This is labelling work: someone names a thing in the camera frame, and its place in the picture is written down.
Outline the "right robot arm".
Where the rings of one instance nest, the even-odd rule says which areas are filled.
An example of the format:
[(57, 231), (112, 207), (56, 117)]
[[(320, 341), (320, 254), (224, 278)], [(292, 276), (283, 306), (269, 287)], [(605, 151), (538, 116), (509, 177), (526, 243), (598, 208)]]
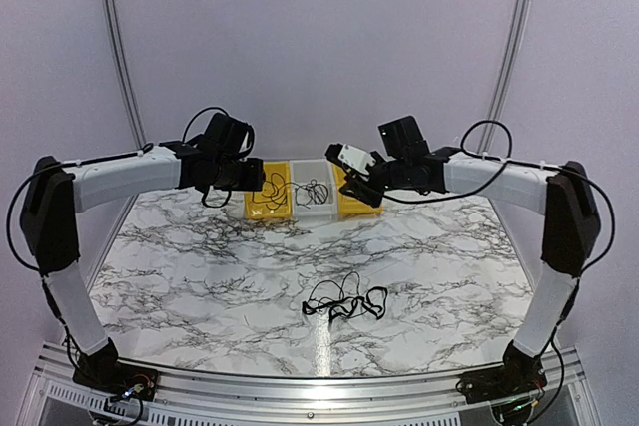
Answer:
[(377, 208), (394, 191), (417, 192), (425, 205), (481, 196), (544, 218), (542, 272), (524, 322), (506, 347), (490, 386), (514, 394), (532, 381), (541, 355), (574, 305), (581, 278), (599, 258), (595, 198), (605, 193), (578, 162), (563, 165), (473, 153), (464, 145), (433, 150), (412, 116), (378, 128), (384, 155), (331, 144), (326, 158), (345, 173), (340, 192)]

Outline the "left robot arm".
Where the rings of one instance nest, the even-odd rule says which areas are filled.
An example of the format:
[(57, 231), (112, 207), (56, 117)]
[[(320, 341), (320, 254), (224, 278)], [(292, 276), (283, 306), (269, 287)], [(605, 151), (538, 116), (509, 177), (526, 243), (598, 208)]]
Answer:
[(98, 319), (79, 269), (78, 213), (113, 200), (146, 192), (194, 189), (226, 194), (258, 192), (265, 174), (254, 158), (254, 128), (214, 107), (206, 129), (192, 137), (147, 144), (135, 152), (60, 162), (41, 158), (15, 197), (24, 203), (20, 229), (35, 262), (47, 303), (62, 324), (74, 381), (116, 391), (142, 383), (151, 387), (156, 373), (120, 362), (119, 353)]

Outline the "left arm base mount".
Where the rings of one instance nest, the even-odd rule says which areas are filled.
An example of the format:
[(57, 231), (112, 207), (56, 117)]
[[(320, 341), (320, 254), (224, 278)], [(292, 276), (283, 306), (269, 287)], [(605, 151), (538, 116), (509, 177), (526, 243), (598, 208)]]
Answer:
[(91, 373), (76, 368), (73, 381), (76, 384), (110, 393), (116, 399), (138, 398), (152, 401), (158, 386), (159, 371), (152, 368), (118, 363), (114, 375), (98, 380)]

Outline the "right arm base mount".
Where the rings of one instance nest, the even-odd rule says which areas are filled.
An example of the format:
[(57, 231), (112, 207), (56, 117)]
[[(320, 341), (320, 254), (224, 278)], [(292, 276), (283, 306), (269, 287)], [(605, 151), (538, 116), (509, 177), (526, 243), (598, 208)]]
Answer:
[(540, 391), (546, 385), (543, 369), (536, 368), (530, 373), (521, 374), (501, 365), (462, 373), (455, 389), (468, 404), (476, 404)]

